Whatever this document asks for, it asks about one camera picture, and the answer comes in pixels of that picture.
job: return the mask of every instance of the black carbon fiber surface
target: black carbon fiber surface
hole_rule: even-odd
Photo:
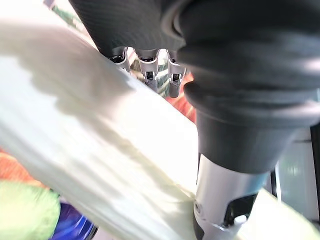
[[[184,45],[161,31],[162,9],[168,0],[69,1],[106,57],[114,55],[118,47],[177,50]]]

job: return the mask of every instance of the purple object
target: purple object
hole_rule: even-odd
[[[73,206],[61,203],[60,217],[49,240],[89,240],[96,227]]]

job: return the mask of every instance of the green fabric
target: green fabric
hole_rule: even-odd
[[[25,183],[0,181],[0,240],[48,240],[59,215],[56,193]]]

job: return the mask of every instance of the orange fabric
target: orange fabric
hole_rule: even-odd
[[[184,93],[184,85],[188,82],[194,80],[194,77],[189,73],[187,74],[182,83],[180,94],[177,98],[166,97],[165,99],[171,103],[180,113],[185,115],[189,120],[196,123],[196,110],[195,108],[187,101]]]
[[[35,180],[17,159],[0,149],[0,180],[1,179],[45,187],[41,182]]]

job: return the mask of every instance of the white wall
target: white wall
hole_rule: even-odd
[[[302,129],[278,163],[281,200],[309,220],[319,220],[310,129]]]

